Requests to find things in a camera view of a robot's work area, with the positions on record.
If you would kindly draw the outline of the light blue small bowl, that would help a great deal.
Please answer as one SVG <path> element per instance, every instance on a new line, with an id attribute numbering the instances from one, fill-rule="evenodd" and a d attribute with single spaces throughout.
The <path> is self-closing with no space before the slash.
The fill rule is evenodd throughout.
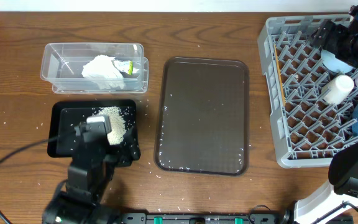
<path id="1" fill-rule="evenodd" d="M 321 51 L 321 59 L 323 65 L 330 71 L 334 73 L 348 73 L 354 67 L 344 63 L 343 61 L 337 59 L 335 55 L 327 50 Z"/>

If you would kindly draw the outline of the pile of white rice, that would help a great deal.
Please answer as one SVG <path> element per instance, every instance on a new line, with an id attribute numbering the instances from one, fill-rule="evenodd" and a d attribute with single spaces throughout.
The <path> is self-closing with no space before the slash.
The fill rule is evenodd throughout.
<path id="1" fill-rule="evenodd" d="M 90 151 L 101 148 L 106 154 L 140 154 L 134 107 L 87 108 L 81 117 L 79 124 L 72 126 L 74 133 L 60 143 L 70 154 L 82 147 Z"/>

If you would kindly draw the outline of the white cup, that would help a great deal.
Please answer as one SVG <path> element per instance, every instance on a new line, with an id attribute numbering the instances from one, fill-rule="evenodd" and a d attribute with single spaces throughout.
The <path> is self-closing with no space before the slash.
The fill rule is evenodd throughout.
<path id="1" fill-rule="evenodd" d="M 347 75 L 338 75 L 322 88 L 323 100 L 332 105 L 342 103 L 354 88 L 354 81 Z"/>

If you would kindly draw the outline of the wooden chopstick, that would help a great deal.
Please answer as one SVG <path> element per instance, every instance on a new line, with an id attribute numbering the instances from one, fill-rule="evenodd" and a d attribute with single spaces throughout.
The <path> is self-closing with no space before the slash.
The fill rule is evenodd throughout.
<path id="1" fill-rule="evenodd" d="M 273 44 L 273 47 L 274 47 L 275 62 L 276 62 L 276 67 L 277 67 L 277 72 L 278 72 L 278 79 L 279 79 L 279 84 L 280 84 L 280 92 L 281 92 L 281 96 L 282 96 L 283 105 L 285 106 L 285 104 L 286 104 L 285 93 L 284 93 L 284 89 L 283 89 L 283 82 L 282 82 L 282 76 L 281 76 L 281 70 L 280 70 L 280 65 L 279 65 L 279 60 L 278 60 L 276 44 Z"/>

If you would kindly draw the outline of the green yellow snack wrapper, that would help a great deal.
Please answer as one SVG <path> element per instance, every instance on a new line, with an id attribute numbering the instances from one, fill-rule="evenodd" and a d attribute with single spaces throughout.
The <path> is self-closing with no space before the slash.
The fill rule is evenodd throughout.
<path id="1" fill-rule="evenodd" d="M 133 61 L 130 60 L 113 60 L 112 63 L 114 66 L 122 73 L 132 75 L 133 73 Z"/>

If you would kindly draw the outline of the white tissue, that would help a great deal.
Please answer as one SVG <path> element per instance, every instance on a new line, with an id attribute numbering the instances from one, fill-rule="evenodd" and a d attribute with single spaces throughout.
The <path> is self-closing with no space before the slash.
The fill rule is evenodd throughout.
<path id="1" fill-rule="evenodd" d="M 124 77 L 114 66 L 114 57 L 98 55 L 83 66 L 83 78 L 91 79 L 101 90 L 110 88 L 124 89 Z"/>

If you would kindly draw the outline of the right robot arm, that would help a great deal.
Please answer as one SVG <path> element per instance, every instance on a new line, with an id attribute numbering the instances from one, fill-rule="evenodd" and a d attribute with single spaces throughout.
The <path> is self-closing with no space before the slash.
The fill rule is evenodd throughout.
<path id="1" fill-rule="evenodd" d="M 324 21 L 310 35 L 310 44 L 335 59 L 358 69 L 358 5 L 351 6 L 348 26 Z M 358 74 L 337 75 L 321 91 L 324 102 L 342 103 L 352 90 L 358 90 Z M 282 223 L 329 223 L 352 208 L 358 213 L 358 103 L 349 122 L 350 137 L 331 159 L 327 181 L 307 198 L 293 202 L 282 218 Z"/>

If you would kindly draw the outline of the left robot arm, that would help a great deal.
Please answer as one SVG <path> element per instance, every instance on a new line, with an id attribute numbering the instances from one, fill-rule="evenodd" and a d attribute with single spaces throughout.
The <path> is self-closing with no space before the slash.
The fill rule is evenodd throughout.
<path id="1" fill-rule="evenodd" d="M 124 132 L 123 142 L 110 145 L 109 116 L 90 116 L 71 132 L 78 138 L 68 166 L 68 177 L 56 188 L 45 208 L 42 223 L 121 223 L 119 210 L 101 205 L 116 167 L 130 166 L 140 159 L 137 128 Z"/>

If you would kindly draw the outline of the black waste tray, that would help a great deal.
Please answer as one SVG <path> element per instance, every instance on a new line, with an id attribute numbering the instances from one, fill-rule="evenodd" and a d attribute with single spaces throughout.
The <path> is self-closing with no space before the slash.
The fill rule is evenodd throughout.
<path id="1" fill-rule="evenodd" d="M 54 104 L 52 108 L 49 137 L 52 138 L 72 131 L 72 126 L 79 124 L 82 120 L 81 112 L 84 109 L 108 106 L 132 106 L 135 108 L 136 119 L 136 103 L 132 100 L 61 101 Z"/>

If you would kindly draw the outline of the grey dishwasher rack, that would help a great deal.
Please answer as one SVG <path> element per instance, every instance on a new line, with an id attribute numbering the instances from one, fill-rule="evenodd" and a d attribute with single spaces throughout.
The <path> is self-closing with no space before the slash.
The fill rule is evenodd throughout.
<path id="1" fill-rule="evenodd" d="M 338 105 L 323 101 L 321 90 L 336 73 L 328 70 L 310 35 L 322 22 L 350 24 L 347 14 L 271 17 L 257 43 L 270 98 L 270 124 L 277 163 L 286 169 L 328 166 L 352 137 L 349 122 L 358 90 Z M 283 105 L 274 47 L 277 46 L 286 104 Z"/>

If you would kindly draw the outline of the dark brown serving tray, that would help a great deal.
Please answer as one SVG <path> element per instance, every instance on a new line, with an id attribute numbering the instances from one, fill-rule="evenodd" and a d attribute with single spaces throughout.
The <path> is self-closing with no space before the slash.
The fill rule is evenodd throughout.
<path id="1" fill-rule="evenodd" d="M 162 170 L 237 177 L 249 166 L 249 69 L 239 60 L 164 65 L 154 161 Z"/>

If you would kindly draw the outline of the clear plastic bin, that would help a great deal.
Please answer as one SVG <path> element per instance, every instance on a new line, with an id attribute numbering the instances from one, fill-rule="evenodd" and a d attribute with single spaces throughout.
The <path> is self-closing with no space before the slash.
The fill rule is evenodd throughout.
<path id="1" fill-rule="evenodd" d="M 98 55 L 133 61 L 132 75 L 121 72 L 124 89 L 101 90 L 91 79 L 83 78 L 83 66 Z M 49 43 L 45 46 L 40 77 L 52 84 L 55 93 L 61 94 L 145 93 L 149 82 L 149 61 L 144 56 L 143 46 L 138 43 Z"/>

